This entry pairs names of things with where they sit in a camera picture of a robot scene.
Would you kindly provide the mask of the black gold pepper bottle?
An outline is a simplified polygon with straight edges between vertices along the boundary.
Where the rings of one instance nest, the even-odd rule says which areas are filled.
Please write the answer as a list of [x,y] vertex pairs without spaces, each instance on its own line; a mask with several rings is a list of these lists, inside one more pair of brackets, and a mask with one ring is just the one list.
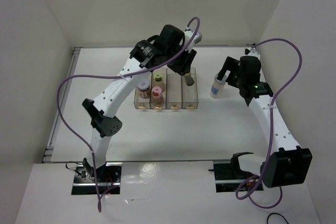
[[186,84],[187,86],[189,86],[189,87],[192,86],[192,85],[195,83],[195,81],[194,81],[194,79],[193,79],[191,73],[186,73],[186,74],[183,76],[183,78],[184,78],[185,84]]

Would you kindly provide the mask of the blue-label white spice bottle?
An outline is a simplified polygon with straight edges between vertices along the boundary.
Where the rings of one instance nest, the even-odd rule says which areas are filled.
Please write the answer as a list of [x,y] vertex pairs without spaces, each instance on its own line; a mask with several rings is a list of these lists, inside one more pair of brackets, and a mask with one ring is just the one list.
[[221,98],[226,84],[227,76],[224,75],[222,80],[218,79],[218,75],[214,77],[214,81],[211,87],[210,96],[214,99]]

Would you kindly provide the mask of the yellow-lid spice bottle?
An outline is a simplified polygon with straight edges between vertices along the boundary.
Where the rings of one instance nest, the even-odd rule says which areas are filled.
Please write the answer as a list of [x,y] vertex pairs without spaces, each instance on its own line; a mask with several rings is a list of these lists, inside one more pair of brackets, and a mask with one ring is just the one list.
[[161,73],[154,73],[153,80],[152,80],[152,87],[159,87],[162,92],[165,91],[165,83],[164,78]]

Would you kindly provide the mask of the pink-lid spice bottle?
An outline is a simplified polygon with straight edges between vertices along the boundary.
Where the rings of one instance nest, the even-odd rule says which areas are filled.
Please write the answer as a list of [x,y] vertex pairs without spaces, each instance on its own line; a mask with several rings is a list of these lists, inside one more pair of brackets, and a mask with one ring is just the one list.
[[155,105],[159,105],[163,103],[163,95],[159,87],[152,88],[151,102],[154,103]]

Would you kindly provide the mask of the clear-lid red spice jar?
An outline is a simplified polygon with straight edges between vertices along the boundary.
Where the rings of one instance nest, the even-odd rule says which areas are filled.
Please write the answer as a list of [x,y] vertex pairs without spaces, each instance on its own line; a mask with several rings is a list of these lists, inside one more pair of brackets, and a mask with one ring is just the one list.
[[138,89],[140,98],[147,99],[150,97],[150,82],[148,79],[142,80],[137,85],[137,89]]

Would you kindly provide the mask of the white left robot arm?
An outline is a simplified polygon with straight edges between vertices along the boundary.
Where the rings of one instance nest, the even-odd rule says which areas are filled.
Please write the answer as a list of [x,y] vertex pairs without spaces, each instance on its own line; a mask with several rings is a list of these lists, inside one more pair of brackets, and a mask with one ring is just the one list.
[[190,28],[184,31],[173,25],[165,25],[159,35],[138,42],[130,52],[125,65],[118,74],[118,79],[111,83],[94,99],[85,99],[84,109],[91,117],[91,141],[93,149],[83,159],[86,176],[93,182],[104,177],[106,153],[113,135],[122,127],[116,113],[127,96],[145,80],[153,67],[164,66],[176,54],[177,59],[168,67],[181,76],[188,74],[196,56],[193,47],[202,40],[200,32]]

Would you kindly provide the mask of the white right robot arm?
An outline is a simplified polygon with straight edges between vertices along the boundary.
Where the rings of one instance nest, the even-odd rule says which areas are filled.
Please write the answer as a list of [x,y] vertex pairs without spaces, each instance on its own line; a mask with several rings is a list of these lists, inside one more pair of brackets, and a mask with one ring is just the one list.
[[236,153],[230,162],[235,178],[250,173],[261,177],[268,188],[302,184],[312,153],[302,148],[285,124],[270,85],[265,81],[259,53],[248,51],[239,59],[227,57],[216,80],[239,90],[239,95],[255,115],[270,147],[266,157],[251,152]]

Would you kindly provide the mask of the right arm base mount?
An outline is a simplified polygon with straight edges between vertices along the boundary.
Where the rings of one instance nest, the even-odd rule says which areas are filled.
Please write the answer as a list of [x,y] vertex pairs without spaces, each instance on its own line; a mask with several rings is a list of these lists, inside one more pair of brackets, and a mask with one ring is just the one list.
[[239,184],[252,176],[249,172],[236,172],[230,161],[213,162],[208,171],[214,175],[217,193],[235,192]]

